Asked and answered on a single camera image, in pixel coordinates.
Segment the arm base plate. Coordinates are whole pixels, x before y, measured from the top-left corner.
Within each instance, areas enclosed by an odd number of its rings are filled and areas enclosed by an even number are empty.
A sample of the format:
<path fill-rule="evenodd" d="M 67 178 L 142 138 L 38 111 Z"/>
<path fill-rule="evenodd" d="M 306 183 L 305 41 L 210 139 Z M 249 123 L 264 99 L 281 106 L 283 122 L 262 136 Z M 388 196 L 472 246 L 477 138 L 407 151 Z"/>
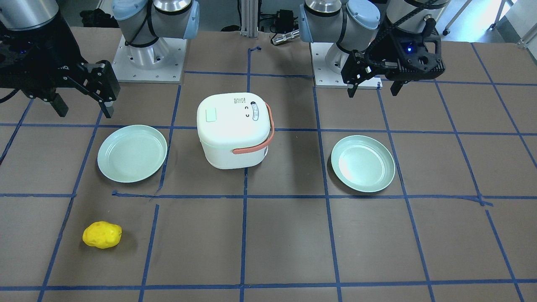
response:
<path fill-rule="evenodd" d="M 342 52 L 334 43 L 314 42 L 310 44 L 315 86 L 317 88 L 346 89 L 341 70 L 348 54 Z"/>
<path fill-rule="evenodd" d="M 112 63 L 119 82 L 180 84 L 188 40 L 159 38 L 145 48 L 125 42 L 122 36 Z"/>

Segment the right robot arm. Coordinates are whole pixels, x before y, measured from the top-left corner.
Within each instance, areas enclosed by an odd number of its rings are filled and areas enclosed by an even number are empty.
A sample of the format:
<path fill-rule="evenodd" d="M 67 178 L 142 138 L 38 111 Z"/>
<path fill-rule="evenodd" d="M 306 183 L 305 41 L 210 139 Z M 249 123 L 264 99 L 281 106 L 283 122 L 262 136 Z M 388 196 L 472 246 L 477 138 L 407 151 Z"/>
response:
<path fill-rule="evenodd" d="M 114 112 L 120 85 L 112 63 L 88 63 L 55 0 L 2 0 L 1 87 L 69 111 L 57 88 L 75 88 L 99 103 L 106 118 Z M 169 54 L 165 38 L 193 39 L 200 9 L 195 0 L 114 0 L 112 11 L 136 67 L 155 68 Z"/>

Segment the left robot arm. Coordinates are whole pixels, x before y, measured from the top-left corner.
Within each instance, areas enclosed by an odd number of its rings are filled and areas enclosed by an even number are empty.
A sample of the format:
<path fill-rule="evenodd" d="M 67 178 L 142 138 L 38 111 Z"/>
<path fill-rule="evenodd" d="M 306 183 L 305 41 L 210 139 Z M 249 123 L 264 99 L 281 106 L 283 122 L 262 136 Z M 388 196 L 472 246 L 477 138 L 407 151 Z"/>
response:
<path fill-rule="evenodd" d="M 306 0 L 300 6 L 303 42 L 331 44 L 332 69 L 349 97 L 364 81 L 383 75 L 391 94 L 445 72 L 437 20 L 448 0 L 390 0 L 384 17 L 368 0 Z"/>

